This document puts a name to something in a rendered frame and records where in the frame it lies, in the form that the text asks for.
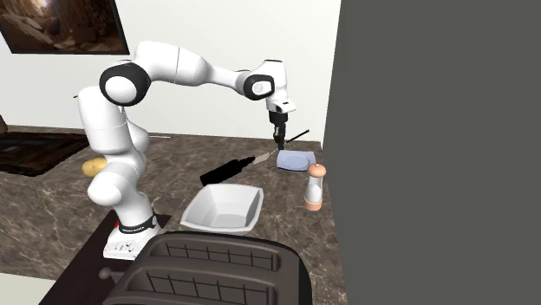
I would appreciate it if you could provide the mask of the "white square bowl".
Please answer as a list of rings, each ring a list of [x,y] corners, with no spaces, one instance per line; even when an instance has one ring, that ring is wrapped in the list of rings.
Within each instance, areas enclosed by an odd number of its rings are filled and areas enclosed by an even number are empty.
[[[244,236],[259,220],[263,201],[260,187],[206,185],[186,207],[180,224],[197,231]]]

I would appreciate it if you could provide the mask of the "dark grey toaster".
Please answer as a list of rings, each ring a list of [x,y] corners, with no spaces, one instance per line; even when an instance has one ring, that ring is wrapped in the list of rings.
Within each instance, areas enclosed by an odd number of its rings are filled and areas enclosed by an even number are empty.
[[[153,237],[102,305],[315,305],[301,257],[278,242],[175,231]]]

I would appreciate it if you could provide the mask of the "thin black stick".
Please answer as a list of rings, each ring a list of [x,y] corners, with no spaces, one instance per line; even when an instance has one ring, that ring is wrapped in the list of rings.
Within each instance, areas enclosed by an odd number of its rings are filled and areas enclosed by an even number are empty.
[[[296,136],[292,137],[291,139],[286,140],[286,141],[285,141],[285,144],[289,144],[291,141],[297,140],[297,139],[299,139],[300,137],[304,136],[305,134],[307,134],[307,133],[309,133],[309,132],[310,132],[310,130],[307,129],[307,130],[305,130],[305,131],[303,131],[303,132],[297,134]]]

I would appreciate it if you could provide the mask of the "dark-framed wall picture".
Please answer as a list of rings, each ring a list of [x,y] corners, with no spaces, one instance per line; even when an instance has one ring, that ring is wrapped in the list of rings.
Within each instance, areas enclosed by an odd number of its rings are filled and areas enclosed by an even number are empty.
[[[0,34],[13,54],[129,53],[115,0],[0,0]]]

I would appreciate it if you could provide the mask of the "white and tan pepper mill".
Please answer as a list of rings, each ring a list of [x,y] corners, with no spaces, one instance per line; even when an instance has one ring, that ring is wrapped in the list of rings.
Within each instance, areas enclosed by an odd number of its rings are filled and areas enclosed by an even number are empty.
[[[304,207],[309,211],[319,211],[323,205],[323,178],[326,168],[321,164],[311,164],[307,173],[309,180],[303,197]]]

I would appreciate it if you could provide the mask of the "yellow potato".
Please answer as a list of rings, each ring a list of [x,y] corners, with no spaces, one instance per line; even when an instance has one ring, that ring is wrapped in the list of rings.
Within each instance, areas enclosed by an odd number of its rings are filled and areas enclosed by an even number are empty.
[[[81,170],[86,177],[95,177],[105,166],[107,160],[103,157],[87,160],[83,163]]]

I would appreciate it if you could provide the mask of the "pale blue square plate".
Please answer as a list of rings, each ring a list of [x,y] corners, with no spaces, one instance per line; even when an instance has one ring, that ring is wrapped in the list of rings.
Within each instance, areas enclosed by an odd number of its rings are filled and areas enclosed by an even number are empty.
[[[311,164],[316,163],[316,156],[310,151],[281,150],[277,155],[277,168],[306,172]]]

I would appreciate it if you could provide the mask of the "black-handled kitchen knife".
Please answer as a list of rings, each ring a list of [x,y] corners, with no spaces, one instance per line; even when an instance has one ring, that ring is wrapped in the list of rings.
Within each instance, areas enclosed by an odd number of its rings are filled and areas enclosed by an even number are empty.
[[[199,180],[203,186],[222,183],[241,173],[248,165],[255,165],[266,161],[275,152],[277,152],[277,149],[263,153],[257,157],[250,156],[244,159],[232,159],[229,162],[200,175]]]

